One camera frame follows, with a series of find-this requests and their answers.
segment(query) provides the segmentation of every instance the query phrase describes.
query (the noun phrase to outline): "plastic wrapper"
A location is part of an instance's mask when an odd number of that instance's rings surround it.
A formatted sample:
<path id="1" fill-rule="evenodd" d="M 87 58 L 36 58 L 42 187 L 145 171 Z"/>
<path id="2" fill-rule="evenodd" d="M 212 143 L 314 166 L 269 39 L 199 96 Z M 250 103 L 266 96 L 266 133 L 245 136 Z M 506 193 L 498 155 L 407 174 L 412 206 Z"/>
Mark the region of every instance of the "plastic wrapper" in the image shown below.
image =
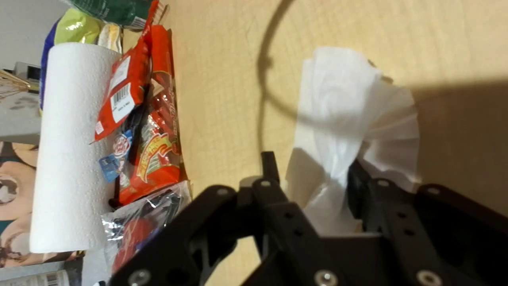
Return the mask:
<path id="1" fill-rule="evenodd" d="M 115 131 L 128 114 L 142 103 L 147 71 L 147 46 L 141 38 L 133 49 L 110 66 L 107 90 L 95 127 L 96 141 Z"/>
<path id="2" fill-rule="evenodd" d="M 96 44 L 123 54 L 122 34 L 122 27 L 114 23 L 104 23 L 99 30 Z"/>
<path id="3" fill-rule="evenodd" d="M 118 204 L 185 177 L 171 81 L 169 33 L 161 25 L 152 25 L 144 39 L 150 50 L 150 90 L 142 106 L 133 109 L 115 133 L 114 152 L 99 160 L 106 179 L 118 177 Z"/>
<path id="4" fill-rule="evenodd" d="M 347 235 L 358 230 L 345 203 L 347 170 L 357 157 L 372 176 L 404 189 L 415 179 L 414 100 L 350 49 L 317 49 L 306 60 L 301 81 L 299 117 L 307 115 L 310 123 L 298 120 L 295 147 L 309 158 L 293 158 L 298 163 L 291 170 L 304 176 L 288 171 L 288 185 L 291 193 L 310 190 L 299 203 L 318 235 Z"/>
<path id="5" fill-rule="evenodd" d="M 107 241 L 117 246 L 114 257 L 109 257 L 112 271 L 129 260 L 188 201 L 187 181 L 182 181 L 104 214 Z"/>

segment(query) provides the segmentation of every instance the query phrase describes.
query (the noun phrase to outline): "red snack package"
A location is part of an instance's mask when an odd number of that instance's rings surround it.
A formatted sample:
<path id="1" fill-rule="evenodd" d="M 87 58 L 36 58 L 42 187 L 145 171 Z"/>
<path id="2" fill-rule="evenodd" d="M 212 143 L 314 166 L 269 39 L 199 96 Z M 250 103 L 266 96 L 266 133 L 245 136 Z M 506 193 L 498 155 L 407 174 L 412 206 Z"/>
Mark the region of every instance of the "red snack package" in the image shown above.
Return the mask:
<path id="1" fill-rule="evenodd" d="M 155 222 L 149 217 L 131 219 L 125 224 L 123 246 L 117 251 L 112 271 L 117 271 L 126 260 L 136 254 L 136 246 L 142 243 L 149 233 L 156 228 Z"/>
<path id="2" fill-rule="evenodd" d="M 144 38 L 123 54 L 112 66 L 107 90 L 98 112 L 95 141 L 112 133 L 126 115 L 142 103 L 147 84 L 147 46 Z"/>
<path id="3" fill-rule="evenodd" d="M 176 95 L 171 84 L 169 34 L 161 25 L 150 27 L 147 42 L 152 54 L 152 96 L 141 122 L 131 168 L 120 173 L 117 201 L 139 197 L 183 179 L 177 135 Z"/>

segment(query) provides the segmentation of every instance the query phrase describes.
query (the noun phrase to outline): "chip bag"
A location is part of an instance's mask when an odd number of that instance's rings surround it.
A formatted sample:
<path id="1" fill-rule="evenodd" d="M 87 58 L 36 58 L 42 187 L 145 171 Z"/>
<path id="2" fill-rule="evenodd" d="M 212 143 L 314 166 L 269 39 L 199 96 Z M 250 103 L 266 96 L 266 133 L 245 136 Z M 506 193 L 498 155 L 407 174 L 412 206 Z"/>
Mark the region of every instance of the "chip bag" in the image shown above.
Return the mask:
<path id="1" fill-rule="evenodd" d="M 152 25 L 144 34 L 150 88 L 115 133 L 114 154 L 99 160 L 107 181 L 118 177 L 114 204 L 126 204 L 185 177 L 179 147 L 169 33 Z"/>
<path id="2" fill-rule="evenodd" d="M 147 46 L 141 38 L 110 68 L 110 77 L 103 104 L 98 111 L 95 141 L 117 130 L 126 115 L 142 103 L 149 79 Z"/>

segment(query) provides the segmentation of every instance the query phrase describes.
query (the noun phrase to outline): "screw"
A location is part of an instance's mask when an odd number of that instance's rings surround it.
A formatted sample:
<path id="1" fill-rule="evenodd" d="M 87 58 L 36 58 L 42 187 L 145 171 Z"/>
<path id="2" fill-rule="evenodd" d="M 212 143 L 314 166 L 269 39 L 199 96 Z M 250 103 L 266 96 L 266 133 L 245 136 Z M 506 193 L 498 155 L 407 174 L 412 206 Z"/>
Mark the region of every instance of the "screw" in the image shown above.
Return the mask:
<path id="1" fill-rule="evenodd" d="M 418 270 L 415 273 L 415 278 L 420 286 L 441 286 L 442 284 L 441 276 L 436 274 L 434 271 L 430 271 L 430 270 Z"/>
<path id="2" fill-rule="evenodd" d="M 228 193 L 228 190 L 226 189 L 217 189 L 217 195 L 226 195 Z"/>
<path id="3" fill-rule="evenodd" d="M 269 182 L 269 181 L 260 181 L 260 185 L 263 185 L 263 187 L 269 187 L 269 185 L 271 185 L 271 182 Z"/>
<path id="4" fill-rule="evenodd" d="M 380 185 L 380 187 L 388 187 L 388 185 L 390 185 L 390 182 L 388 182 L 388 181 L 385 181 L 385 179 L 377 179 L 377 185 Z"/>
<path id="5" fill-rule="evenodd" d="M 128 284 L 129 286 L 144 286 L 149 282 L 149 271 L 141 268 L 141 270 L 136 270 L 133 271 L 129 276 L 128 276 Z"/>
<path id="6" fill-rule="evenodd" d="M 437 189 L 437 187 L 428 187 L 426 192 L 431 193 L 431 195 L 439 195 L 439 193 L 441 193 L 441 189 Z"/>
<path id="7" fill-rule="evenodd" d="M 317 286 L 337 286 L 337 279 L 333 271 L 318 270 L 314 274 L 314 281 Z"/>

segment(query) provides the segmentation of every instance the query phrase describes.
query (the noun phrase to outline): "wall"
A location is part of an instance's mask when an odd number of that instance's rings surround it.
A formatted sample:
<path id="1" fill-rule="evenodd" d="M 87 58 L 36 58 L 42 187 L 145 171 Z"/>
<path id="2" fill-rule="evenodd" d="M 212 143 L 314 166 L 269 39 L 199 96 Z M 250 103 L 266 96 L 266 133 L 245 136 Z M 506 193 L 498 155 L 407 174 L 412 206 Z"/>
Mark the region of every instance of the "wall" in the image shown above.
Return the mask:
<path id="1" fill-rule="evenodd" d="M 37 66 L 45 33 L 64 9 L 60 0 L 0 0 L 0 68 Z"/>

